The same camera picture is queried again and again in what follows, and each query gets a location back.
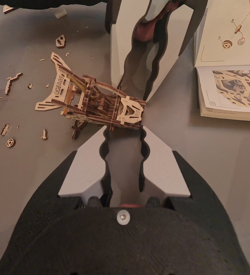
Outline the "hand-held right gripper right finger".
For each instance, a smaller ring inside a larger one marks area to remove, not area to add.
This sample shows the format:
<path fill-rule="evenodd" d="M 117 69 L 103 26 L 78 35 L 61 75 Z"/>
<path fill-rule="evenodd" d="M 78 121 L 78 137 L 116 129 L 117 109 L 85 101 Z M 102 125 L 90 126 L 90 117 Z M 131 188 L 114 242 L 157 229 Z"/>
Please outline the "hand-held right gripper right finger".
<path fill-rule="evenodd" d="M 169 197 L 189 198 L 191 193 L 172 149 L 147 127 L 141 126 L 140 201 L 157 197 L 164 205 Z"/>

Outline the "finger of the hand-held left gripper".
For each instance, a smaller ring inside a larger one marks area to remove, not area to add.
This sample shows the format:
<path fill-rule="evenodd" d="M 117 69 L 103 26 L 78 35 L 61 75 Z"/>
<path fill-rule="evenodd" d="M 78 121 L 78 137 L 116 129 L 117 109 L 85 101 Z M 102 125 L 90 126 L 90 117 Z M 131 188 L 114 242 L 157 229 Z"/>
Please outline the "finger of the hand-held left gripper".
<path fill-rule="evenodd" d="M 138 23 L 149 9 L 148 0 L 122 0 L 113 4 L 113 24 L 111 26 L 111 82 L 119 87 L 123 80 L 128 55 L 133 45 L 133 36 Z"/>
<path fill-rule="evenodd" d="M 151 72 L 144 92 L 144 101 L 149 101 L 165 79 L 175 62 L 192 18 L 193 9 L 181 6 L 163 17 L 163 32 L 147 55 L 146 67 Z"/>

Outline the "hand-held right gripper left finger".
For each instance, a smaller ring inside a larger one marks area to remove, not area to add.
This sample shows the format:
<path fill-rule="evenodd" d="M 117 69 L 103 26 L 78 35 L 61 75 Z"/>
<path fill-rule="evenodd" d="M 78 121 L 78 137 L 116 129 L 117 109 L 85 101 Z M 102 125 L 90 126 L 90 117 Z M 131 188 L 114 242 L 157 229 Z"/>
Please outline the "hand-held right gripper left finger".
<path fill-rule="evenodd" d="M 59 197 L 80 197 L 87 204 L 98 197 L 109 207 L 113 195 L 106 156 L 109 153 L 109 126 L 103 126 L 80 146 L 59 190 Z"/>

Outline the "wooden mechanical model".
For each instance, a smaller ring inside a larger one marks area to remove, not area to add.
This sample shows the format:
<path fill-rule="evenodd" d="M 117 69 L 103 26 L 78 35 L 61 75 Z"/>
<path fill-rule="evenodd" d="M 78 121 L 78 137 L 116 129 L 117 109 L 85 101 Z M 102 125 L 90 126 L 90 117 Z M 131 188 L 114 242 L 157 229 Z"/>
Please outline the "wooden mechanical model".
<path fill-rule="evenodd" d="M 75 120 L 73 139 L 87 123 L 106 125 L 110 131 L 115 127 L 141 128 L 145 101 L 130 97 L 95 77 L 77 76 L 54 52 L 51 53 L 51 61 L 57 73 L 52 92 L 44 101 L 37 102 L 35 110 L 63 108 L 61 115 Z"/>

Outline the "person's left hand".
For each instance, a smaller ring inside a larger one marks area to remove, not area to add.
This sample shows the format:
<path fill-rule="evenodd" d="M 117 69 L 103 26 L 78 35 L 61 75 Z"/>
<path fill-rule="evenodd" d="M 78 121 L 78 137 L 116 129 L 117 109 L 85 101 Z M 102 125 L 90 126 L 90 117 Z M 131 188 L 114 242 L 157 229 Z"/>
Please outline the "person's left hand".
<path fill-rule="evenodd" d="M 147 23 L 139 23 L 134 33 L 134 41 L 157 43 L 160 37 L 163 15 L 158 15 L 155 19 Z"/>

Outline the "open instruction booklet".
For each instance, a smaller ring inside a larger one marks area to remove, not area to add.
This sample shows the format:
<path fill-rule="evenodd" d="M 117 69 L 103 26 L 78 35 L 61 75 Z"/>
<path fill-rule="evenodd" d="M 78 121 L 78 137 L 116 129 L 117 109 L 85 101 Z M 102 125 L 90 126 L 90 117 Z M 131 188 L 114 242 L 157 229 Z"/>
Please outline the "open instruction booklet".
<path fill-rule="evenodd" d="M 250 121 L 250 0 L 208 1 L 194 50 L 200 115 Z"/>

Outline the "small shield-shaped wooden plate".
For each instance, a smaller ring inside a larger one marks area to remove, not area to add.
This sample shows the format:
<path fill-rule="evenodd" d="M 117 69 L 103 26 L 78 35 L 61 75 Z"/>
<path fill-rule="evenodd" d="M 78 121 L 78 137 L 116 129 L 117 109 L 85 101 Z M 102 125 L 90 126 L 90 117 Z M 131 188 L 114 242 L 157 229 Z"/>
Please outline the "small shield-shaped wooden plate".
<path fill-rule="evenodd" d="M 57 39 L 56 39 L 56 47 L 57 48 L 65 48 L 66 46 L 66 38 L 64 35 L 61 35 L 59 36 Z"/>

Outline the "grey paper scrap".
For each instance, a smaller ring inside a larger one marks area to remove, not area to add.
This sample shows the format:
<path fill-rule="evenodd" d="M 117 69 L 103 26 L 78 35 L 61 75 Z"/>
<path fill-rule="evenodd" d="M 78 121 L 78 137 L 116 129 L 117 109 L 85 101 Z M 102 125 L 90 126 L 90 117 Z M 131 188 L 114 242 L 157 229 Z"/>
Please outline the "grey paper scrap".
<path fill-rule="evenodd" d="M 57 19 L 60 19 L 60 18 L 64 17 L 65 15 L 67 15 L 67 11 L 64 7 L 59 7 L 57 9 L 54 9 L 53 13 Z"/>

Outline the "zigzag wooden piece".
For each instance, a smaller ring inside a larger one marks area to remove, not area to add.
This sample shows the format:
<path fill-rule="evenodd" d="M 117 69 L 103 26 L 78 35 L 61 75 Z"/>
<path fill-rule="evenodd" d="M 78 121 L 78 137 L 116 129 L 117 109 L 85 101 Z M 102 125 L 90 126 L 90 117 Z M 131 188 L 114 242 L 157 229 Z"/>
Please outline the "zigzag wooden piece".
<path fill-rule="evenodd" d="M 11 83 L 13 81 L 18 80 L 22 75 L 23 75 L 23 73 L 17 73 L 16 76 L 14 76 L 14 77 L 8 77 L 7 80 Z"/>

